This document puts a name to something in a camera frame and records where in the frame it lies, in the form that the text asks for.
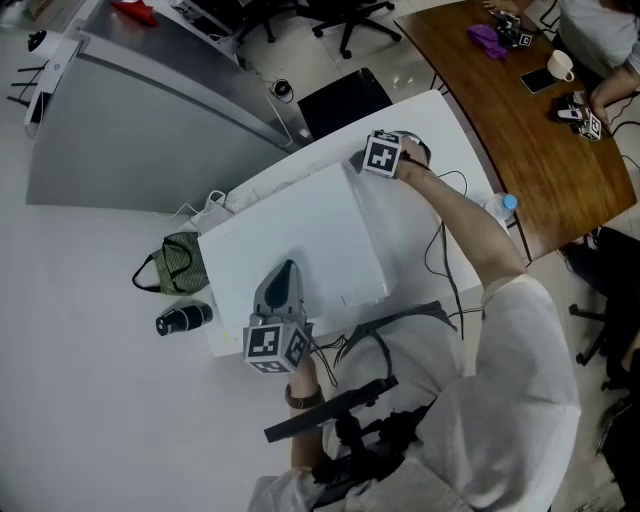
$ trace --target coffee mug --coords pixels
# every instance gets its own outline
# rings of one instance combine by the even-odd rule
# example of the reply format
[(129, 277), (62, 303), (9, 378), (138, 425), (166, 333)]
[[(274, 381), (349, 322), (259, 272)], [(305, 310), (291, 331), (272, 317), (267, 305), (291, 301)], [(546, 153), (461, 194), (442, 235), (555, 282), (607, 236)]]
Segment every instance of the coffee mug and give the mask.
[(551, 58), (549, 62), (547, 62), (547, 69), (549, 73), (551, 73), (554, 78), (558, 80), (564, 80), (565, 82), (573, 82), (575, 78), (573, 71), (573, 62), (571, 62), (571, 58), (564, 52), (560, 50), (554, 50), (551, 54)]

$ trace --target brown desk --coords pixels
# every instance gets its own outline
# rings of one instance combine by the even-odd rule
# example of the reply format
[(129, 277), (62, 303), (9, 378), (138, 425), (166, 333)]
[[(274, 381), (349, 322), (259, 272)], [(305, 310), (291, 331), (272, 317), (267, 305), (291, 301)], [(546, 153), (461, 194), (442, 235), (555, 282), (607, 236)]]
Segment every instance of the brown desk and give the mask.
[(530, 258), (539, 258), (630, 208), (635, 193), (612, 137), (589, 142), (549, 120), (553, 98), (582, 89), (577, 78), (536, 95), (520, 81), (545, 67), (549, 40), (536, 35), (531, 47), (491, 60), (467, 36), (478, 23), (494, 24), (475, 0), (396, 20), (466, 113), (505, 190), (518, 198)]

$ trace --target green bag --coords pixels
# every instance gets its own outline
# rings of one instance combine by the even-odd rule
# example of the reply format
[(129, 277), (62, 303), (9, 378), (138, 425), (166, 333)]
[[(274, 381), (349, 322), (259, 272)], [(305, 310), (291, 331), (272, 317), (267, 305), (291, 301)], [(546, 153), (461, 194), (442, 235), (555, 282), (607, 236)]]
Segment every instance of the green bag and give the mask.
[[(136, 278), (151, 260), (156, 263), (160, 284), (141, 286)], [(198, 233), (180, 232), (166, 237), (160, 250), (147, 257), (131, 280), (141, 290), (165, 295), (191, 295), (202, 290), (209, 279), (198, 246)]]

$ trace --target purple object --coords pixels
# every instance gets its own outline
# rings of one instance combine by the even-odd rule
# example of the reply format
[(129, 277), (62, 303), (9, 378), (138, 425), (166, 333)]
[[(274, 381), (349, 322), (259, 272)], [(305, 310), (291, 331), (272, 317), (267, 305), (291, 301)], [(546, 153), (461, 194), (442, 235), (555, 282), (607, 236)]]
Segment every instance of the purple object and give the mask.
[(504, 59), (507, 49), (498, 43), (498, 33), (489, 25), (472, 25), (467, 29), (471, 40), (492, 59)]

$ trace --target smartphone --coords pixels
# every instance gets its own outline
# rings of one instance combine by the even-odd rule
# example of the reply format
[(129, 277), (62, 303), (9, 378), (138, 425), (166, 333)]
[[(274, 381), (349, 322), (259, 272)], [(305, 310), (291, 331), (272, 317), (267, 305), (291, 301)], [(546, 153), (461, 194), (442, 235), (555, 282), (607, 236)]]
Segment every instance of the smartphone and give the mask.
[(535, 94), (556, 83), (556, 79), (547, 68), (537, 69), (520, 77), (529, 92)]

